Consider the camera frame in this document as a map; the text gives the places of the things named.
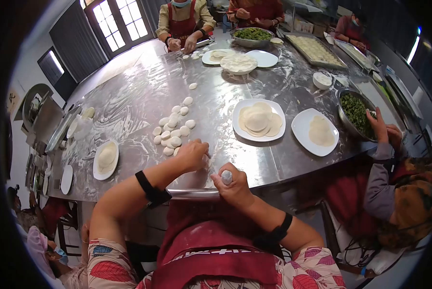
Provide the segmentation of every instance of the window pane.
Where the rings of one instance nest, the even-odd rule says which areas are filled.
[[[100,5],[97,5],[92,9],[94,11],[94,15],[96,16],[97,22],[100,23],[100,21],[104,20],[102,10],[100,9]]]
[[[121,15],[123,16],[123,20],[125,24],[129,24],[132,22],[131,14],[129,14],[128,7],[124,7],[120,9]]]
[[[129,25],[126,25],[126,28],[129,31],[129,35],[131,36],[131,40],[134,41],[137,38],[139,38],[139,34],[137,32],[137,30],[135,29],[134,23],[131,23]]]
[[[138,20],[141,17],[141,12],[139,11],[139,7],[136,2],[133,2],[128,5],[129,10],[131,11],[132,20]]]
[[[123,47],[124,46],[124,41],[123,38],[121,37],[120,31],[117,31],[113,34],[113,37],[116,40],[116,43],[118,44],[118,47]]]
[[[105,18],[109,17],[111,15],[110,6],[108,5],[107,0],[100,3],[100,8],[102,8],[103,16]]]
[[[102,30],[103,36],[107,37],[111,34],[110,29],[108,29],[107,21],[102,20],[99,23],[100,29]]]
[[[115,19],[113,19],[113,15],[110,15],[109,17],[107,17],[107,24],[108,24],[108,27],[110,28],[110,30],[112,32],[115,32],[118,30],[118,27],[116,26]]]
[[[125,0],[116,0],[116,4],[118,5],[118,8],[123,8],[126,6]]]
[[[134,21],[134,24],[137,27],[137,31],[139,32],[139,35],[141,37],[144,37],[145,35],[148,34],[147,29],[145,28],[145,25],[144,25],[144,20],[139,19],[137,21]]]
[[[118,49],[118,46],[116,45],[115,40],[113,39],[112,35],[110,35],[109,37],[107,37],[105,39],[107,39],[108,45],[110,46],[110,49],[112,51],[115,51]]]

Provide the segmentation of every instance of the window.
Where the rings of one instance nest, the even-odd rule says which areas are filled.
[[[58,56],[54,47],[51,47],[39,60],[38,65],[49,80],[49,82],[54,86],[65,70],[60,63]]]
[[[142,19],[141,12],[135,0],[116,0],[116,5],[120,9],[121,16],[132,41],[148,34],[144,19]]]
[[[110,49],[115,51],[118,50],[118,48],[123,47],[125,43],[121,37],[120,31],[118,31],[118,27],[116,26],[115,19],[111,14],[107,0],[94,7],[93,11]]]

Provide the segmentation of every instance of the hand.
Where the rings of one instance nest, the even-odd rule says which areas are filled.
[[[221,179],[222,172],[225,170],[232,173],[232,182],[228,185],[225,185]],[[211,175],[211,179],[214,186],[219,190],[219,194],[238,210],[243,211],[254,203],[254,195],[248,188],[246,173],[237,170],[233,164],[226,163],[223,165],[218,174]]]
[[[271,26],[274,26],[274,21],[269,19],[259,20],[256,18],[254,22],[264,29],[269,29]]]
[[[193,52],[197,41],[198,38],[194,34],[190,35],[187,40],[185,40],[184,53],[190,54],[190,52]]]
[[[250,19],[251,14],[247,10],[240,8],[237,10],[236,16],[237,16],[237,18],[247,20],[247,19]]]
[[[381,116],[380,108],[379,107],[376,108],[377,119],[374,119],[370,114],[370,111],[367,109],[367,118],[370,124],[372,125],[373,131],[375,132],[378,142],[389,142],[386,124],[385,121],[383,120],[383,117]]]
[[[168,48],[171,51],[179,51],[181,49],[180,39],[169,38],[168,39]]]
[[[402,145],[402,133],[400,132],[399,128],[394,124],[386,125],[386,129],[388,133],[389,143],[398,152]]]
[[[206,167],[207,159],[209,158],[209,144],[207,142],[201,143],[200,139],[195,141],[189,141],[186,145],[179,149],[178,155],[175,157],[178,159],[178,164],[182,164],[183,173],[190,171],[197,171]]]

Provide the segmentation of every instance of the baking tray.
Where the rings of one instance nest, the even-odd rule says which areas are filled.
[[[347,43],[344,41],[341,41],[339,39],[335,38],[335,44],[341,48],[344,52],[347,53],[347,55],[349,55],[352,59],[354,59],[355,62],[357,62],[357,64],[362,67],[365,68],[365,64],[368,63],[372,66],[372,71],[376,71],[376,73],[379,73],[380,71],[378,70],[378,68],[375,66],[374,63],[370,63],[369,59],[367,56],[365,56],[365,54],[362,53],[362,51],[358,50],[354,45],[352,45],[351,43]],[[360,58],[357,58],[352,52],[352,51],[357,51],[358,54],[362,55],[367,61],[363,62]]]
[[[346,69],[349,68],[347,66],[347,64],[344,63],[344,61],[342,61],[342,59],[340,59],[338,57],[338,55],[336,55],[336,53],[334,53],[333,51],[331,51],[330,48],[328,48],[325,44],[322,43],[322,41],[320,41],[320,39],[318,39],[317,37],[313,36],[312,34],[302,33],[302,32],[283,32],[283,34],[285,34],[285,38],[288,40],[288,42],[291,43],[294,46],[294,48],[296,48],[296,50],[298,50],[306,58],[306,60],[311,65],[320,66],[320,67],[324,67],[324,68],[331,68],[331,69],[341,69],[341,70],[346,70]],[[334,64],[313,61],[302,49],[300,49],[299,46],[297,46],[296,44],[294,44],[293,41],[291,41],[290,38],[287,37],[287,35],[294,35],[294,36],[297,36],[297,37],[307,37],[307,38],[313,38],[313,39],[315,39],[318,43],[320,43],[320,45],[322,45],[325,48],[325,50],[328,53],[330,53],[338,61],[340,61],[343,64],[343,66],[337,66],[337,65],[334,65]]]

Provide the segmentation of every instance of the metal bowl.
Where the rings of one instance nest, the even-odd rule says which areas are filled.
[[[351,135],[358,137],[358,138],[361,138],[367,142],[377,142],[376,140],[372,140],[372,139],[364,136],[362,133],[360,133],[360,131],[355,127],[354,124],[352,124],[352,122],[348,119],[348,117],[344,113],[344,109],[342,108],[342,105],[341,105],[341,96],[345,95],[347,93],[351,94],[355,98],[360,99],[363,102],[363,104],[365,105],[365,108],[368,108],[371,111],[376,110],[376,107],[372,104],[372,102],[369,101],[365,96],[358,93],[356,90],[351,89],[351,88],[343,89],[339,92],[339,96],[338,96],[338,103],[339,103],[338,113],[339,113],[339,118],[342,121],[342,124],[344,124],[345,128],[351,133]]]
[[[243,29],[246,29],[246,28],[252,28],[252,27],[237,28],[237,29],[234,29],[234,30],[230,33],[230,35],[232,35],[232,38],[233,38],[233,42],[234,42],[234,43],[236,43],[236,44],[238,44],[238,45],[241,45],[241,46],[248,47],[248,48],[264,47],[264,46],[267,46],[269,43],[271,43],[271,40],[270,40],[270,39],[268,39],[268,40],[250,40],[250,39],[238,38],[238,37],[235,37],[235,36],[233,35],[235,32],[240,31],[240,30],[243,30]],[[264,30],[264,31],[266,31],[266,32],[269,32],[270,35],[272,36],[272,38],[275,37],[275,34],[274,34],[273,32],[271,32],[271,31],[269,31],[269,30],[266,30],[266,29],[262,29],[262,30]]]

